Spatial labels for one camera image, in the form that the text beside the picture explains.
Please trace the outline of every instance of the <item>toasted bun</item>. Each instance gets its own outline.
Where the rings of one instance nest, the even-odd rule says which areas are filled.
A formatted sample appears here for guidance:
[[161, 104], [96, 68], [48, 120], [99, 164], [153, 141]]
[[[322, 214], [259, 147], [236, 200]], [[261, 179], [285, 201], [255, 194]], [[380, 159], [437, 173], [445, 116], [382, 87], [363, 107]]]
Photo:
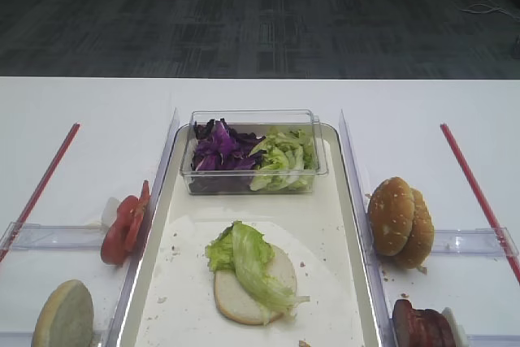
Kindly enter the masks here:
[[[283, 285], [297, 291], [296, 272], [287, 254], [276, 245], [271, 245], [275, 257], [267, 266], [267, 273]], [[216, 271], [214, 274], [214, 299], [217, 308], [228, 319], [246, 325], [262, 325], [262, 311], [258, 303], [242, 288], [233, 271]], [[269, 323], [282, 317], [273, 312]]]
[[401, 252], [412, 230], [414, 209], [412, 189], [401, 178], [385, 180], [374, 191], [368, 216], [379, 254], [393, 256]]
[[93, 303], [79, 280], [54, 290], [43, 306], [32, 334], [32, 347], [89, 347], [93, 336]]
[[435, 236], [423, 195], [416, 189], [412, 189], [412, 193], [415, 201], [412, 231], [403, 250], [394, 257], [399, 266], [410, 269], [421, 266], [431, 252]]

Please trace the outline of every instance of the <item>cable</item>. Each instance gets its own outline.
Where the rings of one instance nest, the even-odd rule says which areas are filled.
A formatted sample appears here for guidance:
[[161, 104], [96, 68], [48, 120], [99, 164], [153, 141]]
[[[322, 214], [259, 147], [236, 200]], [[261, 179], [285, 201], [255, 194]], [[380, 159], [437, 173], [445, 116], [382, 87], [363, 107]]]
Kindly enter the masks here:
[[513, 18], [515, 22], [520, 22], [520, 15], [512, 14], [507, 11], [505, 8], [500, 7], [498, 4], [493, 2], [492, 0], [454, 0], [454, 2], [477, 2], [472, 3], [469, 6], [465, 6], [466, 8], [461, 8], [457, 4], [457, 8], [459, 11], [467, 12], [469, 14], [491, 14], [492, 12], [500, 12], [502, 14], [506, 14], [507, 16]]

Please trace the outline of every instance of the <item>red stick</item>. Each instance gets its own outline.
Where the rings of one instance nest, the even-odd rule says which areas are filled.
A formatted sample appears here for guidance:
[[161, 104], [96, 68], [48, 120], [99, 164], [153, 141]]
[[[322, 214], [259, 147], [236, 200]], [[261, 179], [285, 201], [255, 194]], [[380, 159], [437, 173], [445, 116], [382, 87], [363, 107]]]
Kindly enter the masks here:
[[78, 130], [80, 129], [79, 124], [73, 124], [71, 127], [71, 130], [68, 132], [67, 136], [65, 137], [65, 140], [63, 140], [62, 145], [59, 147], [58, 152], [56, 152], [56, 155], [50, 162], [50, 165], [47, 167], [47, 171], [45, 171], [45, 174], [43, 174], [43, 177], [40, 180], [40, 183], [38, 183], [38, 186], [34, 189], [34, 193], [32, 193], [32, 196], [29, 198], [27, 205], [25, 205], [25, 208], [22, 210], [22, 214], [19, 215], [19, 218], [16, 220], [17, 224], [13, 231], [11, 232], [11, 237], [9, 238], [9, 241], [7, 242], [7, 248], [0, 250], [0, 262], [6, 257], [7, 252], [9, 252], [9, 247], [11, 247], [11, 244], [13, 244], [13, 241], [15, 240], [16, 236], [20, 232], [20, 229], [24, 225], [25, 221], [27, 220], [27, 217], [31, 214], [31, 211], [33, 211], [34, 206], [36, 205], [36, 202], [41, 196], [41, 193], [43, 193], [43, 190], [47, 186], [47, 183], [49, 182], [50, 177], [54, 173], [54, 170], [56, 170], [56, 167], [58, 166], [59, 162], [61, 161], [62, 157], [65, 155], [65, 152], [67, 152], [67, 149], [69, 145], [72, 143], [72, 140], [74, 139], [76, 133], [78, 133]]
[[496, 219], [495, 214], [493, 213], [492, 208], [489, 206], [488, 200], [484, 196], [482, 189], [479, 186], [479, 183], [473, 176], [473, 172], [471, 172], [470, 166], [468, 165], [468, 162], [464, 158], [464, 155], [462, 154], [462, 151], [457, 145], [457, 142], [455, 141], [455, 137], [453, 137], [453, 134], [448, 128], [447, 124], [441, 124], [440, 128], [442, 132], [444, 133], [444, 136], [446, 137], [446, 140], [448, 140], [449, 146], [452, 148], [453, 154], [455, 154], [455, 157], [457, 158], [457, 161], [459, 165], [461, 166], [462, 170], [464, 171], [464, 175], [466, 176], [468, 182], [470, 183], [471, 189], [473, 190], [474, 195], [477, 197], [477, 201], [479, 201], [480, 207], [482, 208], [482, 211], [486, 215], [487, 221], [489, 222], [489, 225], [491, 228], [495, 229], [498, 236], [498, 241], [500, 242], [500, 245], [502, 248], [504, 248], [507, 260], [509, 262], [509, 265], [511, 266], [511, 269], [514, 272], [514, 275], [517, 277], [518, 283], [520, 283], [520, 264], [518, 264], [518, 258], [514, 255], [511, 255], [513, 251], [511, 250], [511, 246], [509, 245], [509, 242], [502, 234], [500, 228], [500, 224], [498, 223], [498, 219]]

